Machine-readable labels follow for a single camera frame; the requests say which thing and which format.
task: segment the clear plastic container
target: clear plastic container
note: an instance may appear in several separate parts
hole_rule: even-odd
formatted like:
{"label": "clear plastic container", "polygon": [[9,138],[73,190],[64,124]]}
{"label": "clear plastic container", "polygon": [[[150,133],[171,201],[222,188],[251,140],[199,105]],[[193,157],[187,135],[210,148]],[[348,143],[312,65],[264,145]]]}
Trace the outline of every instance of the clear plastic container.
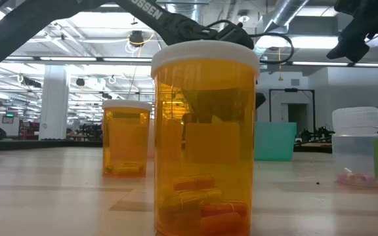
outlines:
{"label": "clear plastic container", "polygon": [[337,181],[355,186],[378,186],[378,109],[338,109],[332,113],[332,118]]}
{"label": "clear plastic container", "polygon": [[258,68],[251,50],[226,42],[179,43],[154,56],[164,235],[249,235]]}
{"label": "clear plastic container", "polygon": [[144,177],[151,104],[103,101],[103,175]]}

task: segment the workbench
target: workbench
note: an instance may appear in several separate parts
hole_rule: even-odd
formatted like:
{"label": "workbench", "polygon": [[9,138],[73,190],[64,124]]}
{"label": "workbench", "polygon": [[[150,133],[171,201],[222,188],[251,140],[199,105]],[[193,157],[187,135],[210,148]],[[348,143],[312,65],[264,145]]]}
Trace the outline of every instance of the workbench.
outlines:
{"label": "workbench", "polygon": [[[251,235],[378,235],[378,189],[337,185],[331,166],[325,153],[255,162]],[[103,178],[101,148],[0,151],[0,236],[160,235],[153,168]]]}

